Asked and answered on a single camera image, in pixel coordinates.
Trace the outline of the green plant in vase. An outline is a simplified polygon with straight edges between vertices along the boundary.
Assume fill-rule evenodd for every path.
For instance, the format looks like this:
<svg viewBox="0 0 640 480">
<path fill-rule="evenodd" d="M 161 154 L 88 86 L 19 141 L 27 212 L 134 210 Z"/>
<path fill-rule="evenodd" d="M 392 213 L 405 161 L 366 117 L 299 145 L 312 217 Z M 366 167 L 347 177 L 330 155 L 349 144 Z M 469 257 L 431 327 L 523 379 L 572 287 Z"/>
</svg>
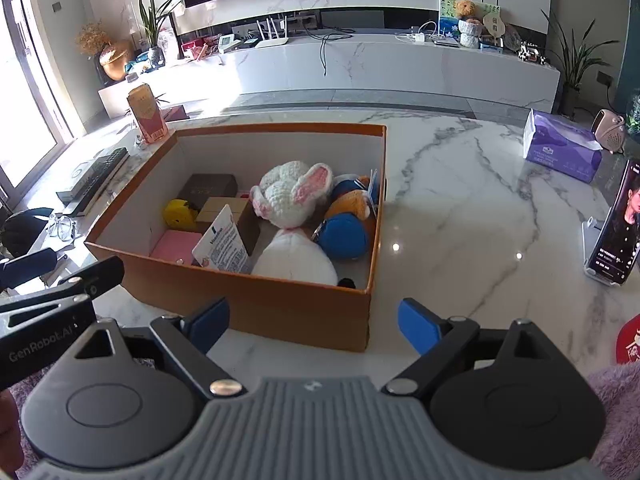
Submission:
<svg viewBox="0 0 640 480">
<path fill-rule="evenodd" d="M 178 4 L 178 0 L 165 0 L 161 4 L 157 4 L 155 0 L 138 0 L 144 36 L 149 44 L 146 54 L 153 70 L 165 65 L 165 55 L 158 45 L 158 36 L 163 24 Z"/>
</svg>

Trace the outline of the white crochet bunny plush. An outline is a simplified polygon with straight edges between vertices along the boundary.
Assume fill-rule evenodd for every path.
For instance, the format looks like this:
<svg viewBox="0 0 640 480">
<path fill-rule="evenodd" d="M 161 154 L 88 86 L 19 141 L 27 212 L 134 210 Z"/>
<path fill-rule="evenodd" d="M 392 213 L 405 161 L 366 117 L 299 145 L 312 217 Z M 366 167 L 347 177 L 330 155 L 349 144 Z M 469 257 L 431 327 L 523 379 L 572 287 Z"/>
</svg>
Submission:
<svg viewBox="0 0 640 480">
<path fill-rule="evenodd" d="M 332 182 L 333 171 L 323 162 L 293 160 L 264 174 L 250 189 L 250 202 L 257 217 L 280 230 L 297 229 L 328 198 Z"/>
</svg>

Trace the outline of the red yellow drink carton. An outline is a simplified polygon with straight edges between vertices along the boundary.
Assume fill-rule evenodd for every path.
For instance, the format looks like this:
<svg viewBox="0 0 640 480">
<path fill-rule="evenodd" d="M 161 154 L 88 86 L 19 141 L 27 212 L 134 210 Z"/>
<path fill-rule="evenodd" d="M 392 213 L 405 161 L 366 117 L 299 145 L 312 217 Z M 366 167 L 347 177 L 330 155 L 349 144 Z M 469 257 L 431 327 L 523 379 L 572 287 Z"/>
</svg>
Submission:
<svg viewBox="0 0 640 480">
<path fill-rule="evenodd" d="M 127 102 L 146 144 L 153 144 L 168 136 L 166 122 L 148 84 L 140 84 L 130 90 Z"/>
</svg>

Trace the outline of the orange bear plush blue outfit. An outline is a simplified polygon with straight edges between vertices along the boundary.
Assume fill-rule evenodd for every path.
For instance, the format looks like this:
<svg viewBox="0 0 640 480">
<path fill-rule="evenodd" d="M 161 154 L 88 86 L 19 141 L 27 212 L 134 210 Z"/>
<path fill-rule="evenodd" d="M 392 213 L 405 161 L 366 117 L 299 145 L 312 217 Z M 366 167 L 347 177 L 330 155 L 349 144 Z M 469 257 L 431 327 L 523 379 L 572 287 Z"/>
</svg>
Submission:
<svg viewBox="0 0 640 480">
<path fill-rule="evenodd" d="M 312 240 L 332 260 L 358 260 L 373 247 L 378 223 L 380 178 L 340 174 L 334 178 L 329 207 Z"/>
</svg>

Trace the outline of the pink small heater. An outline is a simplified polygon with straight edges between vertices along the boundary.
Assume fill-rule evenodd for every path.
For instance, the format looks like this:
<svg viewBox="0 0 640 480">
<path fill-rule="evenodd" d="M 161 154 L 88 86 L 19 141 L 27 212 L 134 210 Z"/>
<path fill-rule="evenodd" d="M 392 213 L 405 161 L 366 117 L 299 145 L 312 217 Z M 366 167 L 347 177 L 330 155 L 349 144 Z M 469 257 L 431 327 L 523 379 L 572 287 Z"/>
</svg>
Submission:
<svg viewBox="0 0 640 480">
<path fill-rule="evenodd" d="M 601 148 L 610 153 L 621 153 L 626 139 L 625 119 L 612 112 L 600 110 L 594 118 L 591 132 Z"/>
</svg>

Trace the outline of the brown teddy bear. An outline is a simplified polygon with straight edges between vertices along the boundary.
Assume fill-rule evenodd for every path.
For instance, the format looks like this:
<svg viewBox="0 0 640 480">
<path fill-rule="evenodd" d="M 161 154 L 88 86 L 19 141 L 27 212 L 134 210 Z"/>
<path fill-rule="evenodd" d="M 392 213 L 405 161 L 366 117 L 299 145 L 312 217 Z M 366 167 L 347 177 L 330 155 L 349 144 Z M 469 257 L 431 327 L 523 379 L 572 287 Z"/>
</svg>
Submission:
<svg viewBox="0 0 640 480">
<path fill-rule="evenodd" d="M 476 5 L 472 0 L 457 0 L 454 10 L 460 21 L 478 23 Z"/>
</svg>

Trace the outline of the eyeglasses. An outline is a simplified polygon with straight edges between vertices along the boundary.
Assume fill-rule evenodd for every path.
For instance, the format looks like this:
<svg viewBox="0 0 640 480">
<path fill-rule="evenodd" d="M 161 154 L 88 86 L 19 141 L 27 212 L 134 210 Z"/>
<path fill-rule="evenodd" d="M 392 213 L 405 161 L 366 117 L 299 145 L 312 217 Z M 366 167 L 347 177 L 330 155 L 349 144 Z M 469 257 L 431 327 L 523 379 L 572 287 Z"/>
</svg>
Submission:
<svg viewBox="0 0 640 480">
<path fill-rule="evenodd" d="M 46 233 L 49 242 L 63 245 L 74 244 L 80 237 L 77 221 L 62 212 L 50 214 Z"/>
</svg>

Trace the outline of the white printed card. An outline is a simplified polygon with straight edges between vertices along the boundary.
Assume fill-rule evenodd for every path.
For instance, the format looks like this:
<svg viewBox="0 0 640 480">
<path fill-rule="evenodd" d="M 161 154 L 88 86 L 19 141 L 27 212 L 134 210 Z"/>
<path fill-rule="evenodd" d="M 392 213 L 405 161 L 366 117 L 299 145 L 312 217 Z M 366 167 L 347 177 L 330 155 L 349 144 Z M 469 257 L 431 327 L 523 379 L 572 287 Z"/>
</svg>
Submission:
<svg viewBox="0 0 640 480">
<path fill-rule="evenodd" d="M 229 204 L 225 204 L 192 250 L 203 269 L 245 273 L 250 256 L 235 224 Z"/>
</svg>

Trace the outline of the yellow round case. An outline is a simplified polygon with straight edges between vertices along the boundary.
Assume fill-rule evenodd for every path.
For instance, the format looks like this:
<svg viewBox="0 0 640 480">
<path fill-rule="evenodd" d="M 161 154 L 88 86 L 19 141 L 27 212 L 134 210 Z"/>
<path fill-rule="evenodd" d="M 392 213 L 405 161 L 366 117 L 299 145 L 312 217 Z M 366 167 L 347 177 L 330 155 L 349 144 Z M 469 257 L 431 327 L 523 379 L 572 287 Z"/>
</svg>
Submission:
<svg viewBox="0 0 640 480">
<path fill-rule="evenodd" d="M 188 200 L 175 198 L 171 200 L 163 210 L 163 219 L 168 229 L 176 231 L 196 232 L 198 226 L 198 208 Z"/>
</svg>

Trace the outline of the orange cardboard storage box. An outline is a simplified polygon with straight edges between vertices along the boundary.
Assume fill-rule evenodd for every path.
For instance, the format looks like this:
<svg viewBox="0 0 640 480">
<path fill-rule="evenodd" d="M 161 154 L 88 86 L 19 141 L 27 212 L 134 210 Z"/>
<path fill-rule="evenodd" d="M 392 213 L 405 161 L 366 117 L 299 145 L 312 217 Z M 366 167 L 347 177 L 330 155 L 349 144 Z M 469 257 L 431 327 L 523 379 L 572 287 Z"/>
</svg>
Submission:
<svg viewBox="0 0 640 480">
<path fill-rule="evenodd" d="M 296 344 L 361 352 L 369 341 L 369 318 L 384 203 L 386 130 L 379 125 L 255 124 L 182 129 L 171 133 L 129 181 L 89 232 L 96 257 L 122 259 L 122 284 L 134 298 L 177 314 L 190 314 L 217 296 L 231 306 L 235 330 Z M 363 288 L 261 278 L 252 274 L 257 257 L 280 229 L 254 213 L 250 189 L 275 166 L 301 160 L 323 162 L 340 174 L 368 176 L 378 170 L 378 223 L 372 250 L 358 260 L 367 275 Z M 192 174 L 232 174 L 235 197 L 211 197 L 199 210 L 197 233 L 204 234 L 225 204 L 250 258 L 245 273 L 203 269 L 150 257 L 170 230 L 165 206 L 177 198 Z M 299 228 L 312 240 L 329 207 L 329 196 Z"/>
</svg>

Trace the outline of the white wifi router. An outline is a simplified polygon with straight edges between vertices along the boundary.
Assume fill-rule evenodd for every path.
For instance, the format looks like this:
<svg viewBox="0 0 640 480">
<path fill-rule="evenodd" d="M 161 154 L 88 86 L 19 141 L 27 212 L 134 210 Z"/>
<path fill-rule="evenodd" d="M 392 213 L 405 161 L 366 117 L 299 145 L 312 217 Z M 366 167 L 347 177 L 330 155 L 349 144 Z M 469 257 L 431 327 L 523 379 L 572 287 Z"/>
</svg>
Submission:
<svg viewBox="0 0 640 480">
<path fill-rule="evenodd" d="M 288 21 L 286 18 L 267 16 L 263 21 L 257 21 L 256 25 L 259 34 L 256 49 L 280 47 L 288 43 Z"/>
</svg>

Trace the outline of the green picture board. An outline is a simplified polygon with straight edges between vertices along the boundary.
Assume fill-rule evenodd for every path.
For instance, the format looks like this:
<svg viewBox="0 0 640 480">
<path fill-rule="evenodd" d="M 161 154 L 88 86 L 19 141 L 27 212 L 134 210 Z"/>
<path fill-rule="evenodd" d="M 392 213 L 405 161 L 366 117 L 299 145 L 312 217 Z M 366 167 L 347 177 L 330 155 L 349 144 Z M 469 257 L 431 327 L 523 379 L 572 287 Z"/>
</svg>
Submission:
<svg viewBox="0 0 640 480">
<path fill-rule="evenodd" d="M 458 31 L 458 21 L 454 4 L 457 0 L 438 0 L 438 33 L 440 36 L 447 38 L 460 39 Z M 481 1 L 473 1 L 476 5 L 477 18 L 479 21 L 484 20 L 484 16 L 489 13 L 500 13 L 501 6 Z"/>
</svg>

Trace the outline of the black textured gift box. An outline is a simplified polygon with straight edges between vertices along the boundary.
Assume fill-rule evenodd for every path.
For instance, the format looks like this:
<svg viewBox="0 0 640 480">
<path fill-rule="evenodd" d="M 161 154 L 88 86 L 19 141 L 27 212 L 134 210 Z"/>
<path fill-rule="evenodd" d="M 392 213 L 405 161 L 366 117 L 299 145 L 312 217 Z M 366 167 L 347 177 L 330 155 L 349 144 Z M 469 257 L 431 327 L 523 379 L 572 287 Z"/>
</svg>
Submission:
<svg viewBox="0 0 640 480">
<path fill-rule="evenodd" d="M 196 210 L 201 210 L 211 197 L 235 197 L 238 182 L 232 174 L 192 174 L 177 195 Z"/>
</svg>

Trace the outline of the red paper cup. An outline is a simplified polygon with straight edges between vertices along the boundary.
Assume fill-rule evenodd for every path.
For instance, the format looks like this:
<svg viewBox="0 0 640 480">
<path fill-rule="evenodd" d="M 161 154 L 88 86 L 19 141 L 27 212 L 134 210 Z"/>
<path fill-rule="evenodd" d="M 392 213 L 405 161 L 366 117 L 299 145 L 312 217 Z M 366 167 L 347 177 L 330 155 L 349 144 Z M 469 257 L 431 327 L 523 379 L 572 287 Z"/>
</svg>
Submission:
<svg viewBox="0 0 640 480">
<path fill-rule="evenodd" d="M 640 314 L 631 318 L 616 338 L 615 359 L 617 364 L 640 360 Z"/>
</svg>

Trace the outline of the smartphone on stand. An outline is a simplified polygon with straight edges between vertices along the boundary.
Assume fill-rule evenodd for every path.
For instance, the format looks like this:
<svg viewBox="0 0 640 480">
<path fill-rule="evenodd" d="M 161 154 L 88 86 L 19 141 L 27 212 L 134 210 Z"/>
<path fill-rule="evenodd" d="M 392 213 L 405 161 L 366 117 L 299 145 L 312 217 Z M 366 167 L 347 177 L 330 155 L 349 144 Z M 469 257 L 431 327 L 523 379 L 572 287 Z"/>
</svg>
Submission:
<svg viewBox="0 0 640 480">
<path fill-rule="evenodd" d="M 604 229 L 612 232 L 612 236 L 626 237 L 634 253 L 635 265 L 639 257 L 639 161 L 636 158 L 626 162 L 620 188 L 608 211 Z"/>
</svg>

